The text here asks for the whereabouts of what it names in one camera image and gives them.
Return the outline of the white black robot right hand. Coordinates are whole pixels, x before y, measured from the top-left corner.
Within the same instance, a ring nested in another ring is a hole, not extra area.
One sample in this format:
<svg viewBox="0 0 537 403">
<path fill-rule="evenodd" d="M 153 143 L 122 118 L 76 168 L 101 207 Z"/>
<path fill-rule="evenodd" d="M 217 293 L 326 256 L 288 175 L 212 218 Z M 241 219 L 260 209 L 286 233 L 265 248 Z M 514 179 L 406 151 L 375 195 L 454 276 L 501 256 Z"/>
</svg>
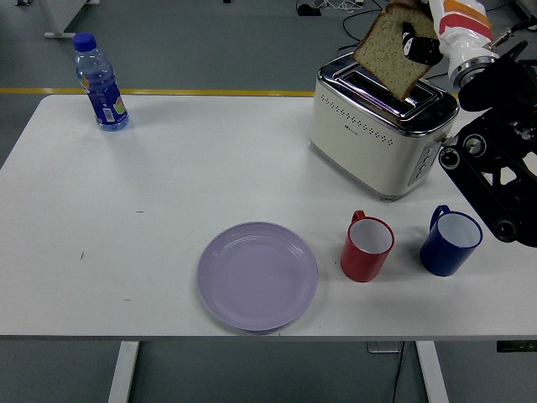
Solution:
<svg viewBox="0 0 537 403">
<path fill-rule="evenodd" d="M 498 55 L 489 49 L 493 41 L 492 25 L 478 1 L 424 1 L 433 21 L 436 37 L 417 34 L 416 25 L 404 22 L 404 56 L 422 65 L 436 65 L 446 57 L 448 71 L 474 65 L 492 64 Z"/>
</svg>

